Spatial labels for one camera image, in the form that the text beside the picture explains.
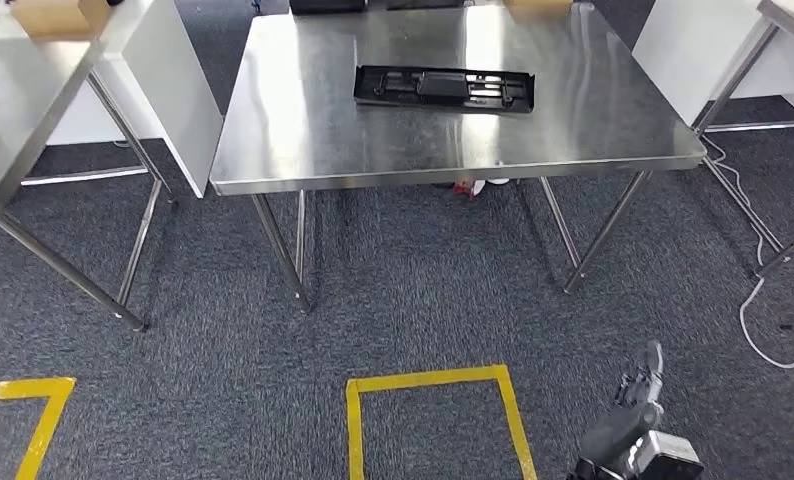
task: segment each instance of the yellow floor marking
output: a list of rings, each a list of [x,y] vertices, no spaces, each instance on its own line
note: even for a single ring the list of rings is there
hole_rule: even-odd
[[[362,457],[362,408],[359,394],[363,392],[379,392],[383,390],[397,390],[400,388],[423,387],[430,385],[446,385],[461,382],[480,382],[496,380],[503,397],[503,407],[506,410],[506,420],[509,423],[509,433],[521,465],[524,480],[538,480],[532,455],[521,423],[521,414],[515,400],[515,389],[509,378],[509,369],[506,365],[490,365],[488,367],[457,368],[453,370],[438,370],[433,372],[405,373],[400,375],[386,375],[382,377],[351,378],[347,381],[347,433],[349,437],[350,453],[350,480],[364,479],[364,458]]]
[[[73,390],[75,378],[31,378],[25,380],[9,380],[0,382],[0,400],[17,400],[22,398],[47,398],[47,404],[38,420],[38,426],[32,434],[32,440],[26,449],[26,454],[20,462],[20,468],[14,478],[17,480],[31,480],[38,473],[38,467],[50,444],[58,418],[67,402],[67,397]]]

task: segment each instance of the cardboard box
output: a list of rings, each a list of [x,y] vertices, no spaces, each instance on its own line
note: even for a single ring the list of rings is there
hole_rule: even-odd
[[[106,0],[17,0],[11,14],[33,38],[89,38],[99,35],[111,8]]]
[[[567,15],[573,0],[503,0],[516,20]]]

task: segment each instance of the gray carpet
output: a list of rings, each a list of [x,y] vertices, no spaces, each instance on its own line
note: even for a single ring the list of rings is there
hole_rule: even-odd
[[[179,7],[225,110],[250,7]],[[649,5],[598,7],[631,44]],[[728,117],[794,115],[778,98],[732,107]],[[794,131],[713,139],[760,214],[794,238]],[[705,478],[794,479],[794,371],[765,364],[742,336],[756,239],[706,171],[654,175],[572,296],[535,181],[474,200],[430,186],[319,192],[308,219],[314,310],[303,316],[249,200],[190,198],[164,145],[147,147],[180,203],[159,205],[138,272],[130,305],[152,322],[146,334],[0,232],[0,379],[77,377],[39,478],[347,478],[348,378],[493,363],[509,367],[539,477],[563,478],[630,352],[656,338],[663,429],[692,441]],[[65,159],[133,163],[113,146],[62,147],[38,170]],[[583,248],[627,180],[553,181]],[[10,210],[114,292],[149,183],[28,188]],[[271,200],[291,238],[294,196]],[[794,358],[794,262],[751,310],[760,346]],[[0,403],[0,478],[41,405]],[[519,478],[489,382],[365,393],[362,417],[367,478]]]

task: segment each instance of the black plastic tray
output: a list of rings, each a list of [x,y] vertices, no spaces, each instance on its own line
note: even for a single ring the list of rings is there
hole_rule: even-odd
[[[432,67],[356,67],[356,103],[530,113],[535,76],[525,72]]]

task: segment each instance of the metal table leg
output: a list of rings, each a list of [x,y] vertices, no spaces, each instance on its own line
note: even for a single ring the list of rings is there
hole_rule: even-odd
[[[585,277],[585,271],[594,261],[594,258],[597,256],[597,251],[606,242],[606,240],[609,238],[609,235],[612,234],[612,231],[615,230],[615,227],[618,225],[618,221],[629,209],[635,194],[641,190],[641,187],[647,182],[652,174],[653,172],[649,170],[638,172],[630,181],[629,185],[627,185],[623,195],[621,195],[621,199],[615,205],[615,209],[612,210],[612,213],[609,215],[609,218],[606,219],[606,222],[603,224],[603,227],[600,229],[597,237],[595,237],[594,241],[591,242],[591,246],[588,247],[588,251],[585,253],[580,265],[568,279],[568,283],[565,284],[565,293],[571,293],[579,284],[580,280]]]
[[[46,175],[43,177],[26,177],[21,185],[31,187],[35,185],[53,185],[56,183],[87,182],[89,180],[103,180],[107,178],[129,177],[132,175],[143,175],[147,168],[143,165],[134,167],[116,167],[105,170],[95,170],[92,172],[81,173],[61,173],[58,175]]]
[[[270,209],[270,204],[267,201],[267,195],[256,194],[253,195],[253,203],[256,204],[256,211],[259,212],[259,218],[262,220],[267,237],[273,247],[273,252],[276,254],[279,265],[282,268],[282,275],[285,277],[285,283],[294,292],[294,297],[300,302],[300,308],[303,312],[311,310],[309,299],[306,298],[306,292],[303,291],[303,284],[297,271],[294,267],[294,261],[291,255],[288,254],[288,248],[285,246],[285,240],[282,238],[282,232],[279,231],[279,226],[276,224],[276,218],[273,216],[273,211]]]
[[[765,51],[765,47],[768,46],[771,39],[774,38],[774,34],[777,33],[777,30],[779,30],[779,28],[776,25],[773,23],[768,24],[765,32],[756,42],[756,45],[753,46],[741,65],[739,65],[736,73],[733,74],[730,81],[727,82],[727,85],[724,86],[724,89],[718,94],[718,97],[712,102],[712,105],[706,110],[706,113],[703,114],[703,117],[694,125],[695,133],[703,135],[703,133],[706,132],[706,128],[709,127],[715,120],[715,117],[721,113],[721,110],[730,100],[733,92],[736,91],[736,88],[738,88],[739,84],[744,80],[744,77],[747,76],[747,73],[753,65],[756,64],[756,61],[759,60],[759,57],[762,55],[762,52]]]
[[[120,133],[126,138],[126,142],[132,147],[132,151],[135,152],[135,156],[138,157],[138,160],[141,162],[148,172],[155,178],[157,181],[161,182],[162,186],[164,186],[165,191],[167,191],[168,201],[174,201],[173,192],[170,190],[170,186],[167,184],[167,181],[164,177],[161,176],[161,172],[159,172],[158,167],[150,160],[150,156],[147,154],[147,151],[144,150],[144,146],[141,145],[141,141],[138,140],[137,135],[129,126],[129,123],[123,117],[123,114],[120,113],[120,110],[117,108],[117,105],[114,104],[114,101],[111,98],[111,95],[108,93],[108,90],[103,86],[100,82],[100,79],[97,77],[97,74],[91,71],[90,75],[88,75],[88,83],[91,85],[91,89],[94,90],[94,93],[100,99],[105,107],[108,114],[111,116],[111,119],[114,120],[114,123],[117,125],[117,128],[120,130]]]
[[[5,211],[0,209],[0,228],[6,233],[14,237],[15,240],[20,242],[24,247],[28,248],[32,253],[37,255],[41,260],[46,262],[49,266],[54,268],[58,273],[67,277],[68,280],[73,282],[79,289],[88,294],[91,298],[101,303],[104,307],[109,309],[118,318],[122,318],[129,323],[135,331],[141,331],[145,325],[139,320],[132,312],[126,309],[123,305],[117,303],[108,296],[102,288],[95,284],[91,279],[86,277],[76,267],[71,265],[67,260],[61,257],[58,253],[44,245],[40,240],[35,238],[17,219],[13,218]]]
[[[730,194],[730,197],[733,199],[735,204],[742,211],[747,221],[750,222],[751,225],[753,225],[753,227],[756,229],[757,232],[759,232],[760,235],[762,235],[762,238],[764,238],[765,241],[768,242],[768,245],[770,245],[775,252],[782,251],[783,244],[780,243],[780,240],[777,239],[777,236],[774,235],[773,232],[771,232],[771,230],[768,228],[768,225],[765,225],[765,222],[763,222],[762,219],[759,218],[756,212],[754,212],[752,208],[750,208],[746,203],[744,203],[744,200],[742,200],[739,191],[736,190],[735,187],[733,187],[733,185],[730,183],[730,180],[726,176],[724,176],[724,172],[722,172],[718,168],[718,166],[715,165],[715,162],[713,162],[708,155],[703,157],[703,164],[706,165],[706,168],[708,168],[710,172],[712,172],[712,175],[715,176],[715,178],[718,180],[721,186],[724,187],[724,190],[726,190],[727,193]]]
[[[144,209],[141,225],[138,227],[138,236],[135,237],[132,255],[129,256],[129,263],[126,264],[126,273],[123,275],[120,292],[117,294],[117,303],[121,305],[126,305],[126,302],[129,301],[129,294],[132,292],[132,282],[135,280],[135,271],[138,268],[138,261],[141,259],[141,251],[144,249],[144,240],[147,239],[150,222],[153,220],[153,212],[156,208],[156,200],[161,191],[161,186],[162,183],[160,181],[153,181],[153,189],[150,191],[150,198],[147,201],[147,207]]]
[[[297,198],[297,254],[294,266],[297,267],[297,276],[303,279],[303,259],[306,256],[306,191],[300,190]]]
[[[762,267],[762,269],[756,273],[756,276],[759,278],[764,278],[765,275],[771,273],[771,271],[774,270],[777,266],[791,259],[793,255],[794,255],[794,243],[784,248],[783,251],[778,253],[776,257],[774,257],[768,263],[766,263],[765,266]]]
[[[565,217],[562,215],[559,202],[556,201],[556,195],[553,193],[553,189],[550,188],[550,180],[547,177],[538,177],[538,181],[541,182],[544,196],[547,197],[547,203],[550,204],[550,211],[553,212],[553,218],[556,219],[556,227],[559,228],[559,234],[562,236],[562,242],[568,251],[568,257],[571,259],[574,268],[577,268],[580,266],[580,254],[577,253],[577,247],[574,245],[574,239],[571,238],[571,232],[568,230],[568,224],[565,223]]]

